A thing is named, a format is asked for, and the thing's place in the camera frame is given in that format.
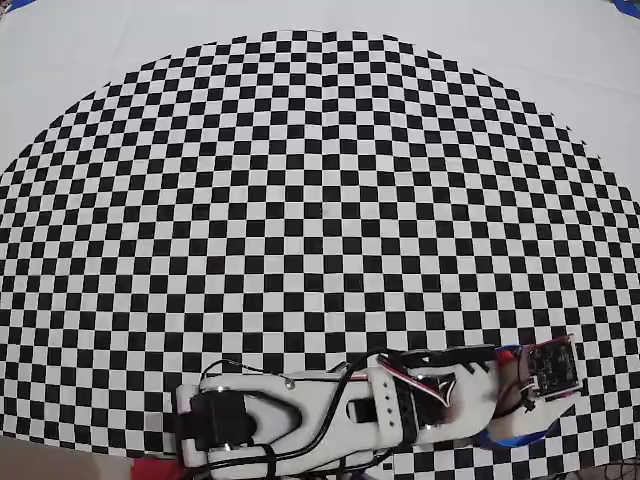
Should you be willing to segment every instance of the white surface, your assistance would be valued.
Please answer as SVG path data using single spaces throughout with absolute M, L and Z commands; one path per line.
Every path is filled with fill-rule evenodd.
M 524 408 L 519 408 L 511 415 L 491 420 L 487 425 L 489 438 L 497 442 L 544 432 L 579 400 L 580 393 L 574 393 L 568 397 L 558 398 L 553 402 L 540 400 L 536 402 L 536 408 L 530 412 L 527 412 Z
M 485 372 L 478 365 L 472 365 L 474 373 L 470 373 L 462 365 L 439 368 L 412 368 L 412 376 L 446 375 L 454 373 L 456 386 L 451 392 L 451 408 L 445 423 L 428 428 L 421 428 L 416 444 L 429 445 L 435 442 L 471 438 L 484 430 L 491 421 L 496 410 L 498 398 L 498 372 L 496 362 L 487 362 L 489 371 Z
M 276 29 L 388 33 L 517 89 L 640 198 L 640 21 L 604 0 L 38 0 L 0 23 L 0 169 L 85 94 Z

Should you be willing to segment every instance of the cable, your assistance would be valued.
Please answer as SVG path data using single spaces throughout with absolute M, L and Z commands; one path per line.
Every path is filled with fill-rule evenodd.
M 604 468 L 604 474 L 605 474 L 605 478 L 607 478 L 607 480 L 622 480 L 624 477 L 626 477 L 627 475 L 629 475 L 630 473 L 633 472 L 633 477 L 630 478 L 636 478 L 637 475 L 637 471 L 638 471 L 638 462 L 632 462 L 631 460 L 621 460 L 619 465 L 620 465 L 620 475 L 618 475 L 617 477 L 611 479 L 611 477 L 609 477 L 609 475 L 607 474 L 607 470 L 609 469 L 610 466 L 612 465 L 618 465 L 618 463 L 610 463 L 608 464 L 605 468 Z M 626 472 L 623 471 L 624 467 L 633 467 L 629 470 L 627 470 Z
M 521 347 L 518 350 L 518 353 L 516 354 L 516 356 L 518 357 L 518 385 L 521 386 L 520 388 L 520 402 L 522 402 L 522 405 L 525 408 L 526 412 L 530 412 L 531 410 L 533 410 L 534 408 L 536 408 L 536 404 L 535 402 L 531 401 L 531 399 L 529 398 L 529 396 L 526 394 L 526 391 L 533 386 L 533 379 L 528 378 L 527 379 L 527 384 L 526 384 L 526 388 L 522 388 L 522 359 L 523 356 L 525 354 L 525 350 L 524 347 Z
M 444 405 L 446 408 L 449 408 L 449 402 L 443 398 L 440 393 L 438 393 L 436 390 L 428 387 L 427 385 L 423 385 L 422 383 L 420 383 L 418 380 L 416 380 L 415 378 L 409 376 L 409 375 L 405 375 L 402 372 L 399 372 L 397 370 L 395 370 L 391 365 L 389 365 L 388 361 L 378 355 L 378 363 L 380 364 L 380 366 L 390 375 L 392 375 L 393 377 L 401 380 L 404 383 L 407 383 L 408 385 L 411 385 L 413 388 L 420 390 L 421 392 L 424 392 L 428 395 L 431 395 L 433 398 L 435 398 L 436 400 L 438 400 L 440 403 L 442 403 L 442 405 Z
M 240 363 L 240 362 L 236 362 L 235 360 L 229 360 L 227 358 L 223 358 L 221 360 L 218 360 L 217 362 L 213 362 L 211 365 L 209 365 L 207 368 L 205 368 L 202 371 L 202 373 L 200 374 L 200 383 L 202 383 L 204 381 L 204 379 L 207 378 L 207 373 L 209 373 L 212 368 L 217 367 L 218 365 L 220 365 L 222 363 L 228 363 L 229 365 L 235 365 L 236 367 L 244 368 L 245 370 L 249 370 L 250 372 L 265 373 L 267 375 L 273 375 L 275 377 L 284 378 L 287 381 L 292 381 L 291 378 L 289 378 L 289 377 L 287 377 L 285 375 L 282 375 L 281 373 L 268 372 L 266 370 L 262 370 L 261 368 L 250 367 L 249 365 L 245 365 L 244 363 Z
M 515 403 L 513 406 L 507 408 L 502 412 L 494 414 L 493 419 L 496 420 L 498 418 L 503 418 L 503 417 L 506 417 L 507 415 L 511 415 L 513 412 L 515 412 L 520 407 L 522 407 L 522 405 L 523 405 L 522 400 L 518 400 L 518 403 Z
M 361 365 L 367 361 L 369 357 L 373 355 L 378 355 L 380 353 L 386 354 L 397 354 L 395 350 L 390 350 L 388 348 L 376 348 L 367 351 L 365 354 L 361 355 L 355 362 L 350 364 L 346 369 L 340 381 L 336 385 L 335 392 L 333 397 L 331 398 L 331 402 L 329 403 L 329 408 L 327 409 L 327 413 L 325 414 L 324 420 L 318 429 L 315 437 L 304 447 L 301 447 L 297 450 L 292 450 L 286 453 L 278 453 L 275 455 L 275 462 L 282 460 L 290 460 L 292 458 L 301 457 L 306 455 L 310 451 L 312 451 L 318 444 L 322 441 L 324 436 L 327 434 L 329 427 L 331 426 L 331 421 L 336 414 L 336 410 L 338 409 L 338 405 L 340 404 L 340 399 L 344 393 L 344 390 L 347 388 L 347 384 L 349 380 L 353 376 L 353 374 L 361 368 Z M 227 460 L 219 460 L 217 462 L 209 462 L 204 465 L 200 465 L 198 467 L 190 468 L 180 480 L 193 480 L 198 475 L 203 473 L 208 473 L 211 470 L 218 470 L 221 468 L 234 467 L 238 465 L 247 465 L 247 464 L 255 464 L 255 463 L 268 463 L 271 460 L 267 455 L 260 455 L 255 457 L 240 457 L 240 458 L 230 458 Z
M 518 381 L 514 380 L 513 382 L 511 382 L 508 386 L 506 386 L 502 392 L 500 392 L 500 394 L 498 395 L 498 401 L 496 402 L 496 410 L 499 410 L 500 407 L 504 404 L 504 401 L 507 399 L 507 397 L 509 396 L 509 393 L 511 393 L 511 390 L 513 390 L 515 387 L 518 386 Z M 524 385 L 521 386 L 519 388 L 519 392 L 522 394 L 523 392 L 525 392 L 526 390 L 529 390 L 531 387 L 533 387 L 533 383 L 529 383 L 528 385 Z
M 369 468 L 372 468 L 372 467 L 375 467 L 377 465 L 380 465 L 387 458 L 392 456 L 396 452 L 397 449 L 398 449 L 397 447 L 389 448 L 389 449 L 385 450 L 384 453 L 382 453 L 380 455 L 375 455 L 373 457 L 373 459 L 369 460 L 366 463 L 361 463 L 359 465 L 351 465 L 350 467 L 342 467 L 342 468 L 333 468 L 331 470 L 320 470 L 318 472 L 310 471 L 308 473 L 312 474 L 312 475 L 315 475 L 315 474 L 342 475 L 344 473 L 362 472 L 362 471 L 367 470 Z
M 334 366 L 333 368 L 330 368 L 329 370 L 327 370 L 327 373 L 339 372 L 340 370 L 345 368 L 347 365 L 349 365 L 347 362 L 340 362 L 336 366 Z
M 609 467 L 611 467 L 613 465 L 613 463 L 608 463 L 607 465 L 605 465 L 604 467 L 604 478 L 606 478 L 606 480 L 613 480 L 610 476 L 609 476 Z
M 453 392 L 453 387 L 456 386 L 456 383 L 457 383 L 457 380 L 455 379 L 451 381 L 451 383 L 449 384 L 449 388 L 444 397 L 449 405 L 451 405 L 451 392 Z
M 304 378 L 291 378 L 291 382 L 293 383 L 299 383 L 299 382 L 325 382 L 325 383 L 338 383 L 340 381 L 340 378 L 342 377 L 338 377 L 338 378 L 322 378 L 322 377 L 318 377 L 318 378 L 314 378 L 314 377 L 304 377 Z M 351 377 L 351 381 L 352 382 L 363 382 L 367 380 L 367 376 L 366 375 L 354 375 L 353 377 Z

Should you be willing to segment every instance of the robotic arm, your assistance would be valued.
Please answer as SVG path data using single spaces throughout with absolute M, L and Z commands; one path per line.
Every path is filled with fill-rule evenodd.
M 370 357 L 377 365 L 363 368 Z M 379 349 L 329 372 L 205 371 L 172 397 L 184 478 L 361 472 L 398 446 L 484 429 L 493 440 L 533 433 L 577 400 L 576 363 L 572 338 L 563 337 L 526 347 Z

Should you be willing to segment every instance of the checkerboard pattern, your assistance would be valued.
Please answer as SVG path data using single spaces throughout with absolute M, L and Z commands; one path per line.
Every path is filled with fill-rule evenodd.
M 24 149 L 0 211 L 5 435 L 171 452 L 168 392 L 221 357 L 573 333 L 584 396 L 545 441 L 415 448 L 395 475 L 635 454 L 640 207 L 552 115 L 430 51 L 271 32 L 146 64 Z

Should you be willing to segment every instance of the floor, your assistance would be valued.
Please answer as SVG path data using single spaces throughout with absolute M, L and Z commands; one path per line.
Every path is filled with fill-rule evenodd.
M 129 480 L 131 460 L 96 455 L 63 448 L 47 447 L 0 436 L 0 477 L 12 480 Z M 609 467 L 609 479 L 604 468 L 582 470 L 566 480 L 632 480 L 633 468 L 627 467 L 620 477 L 620 467 Z

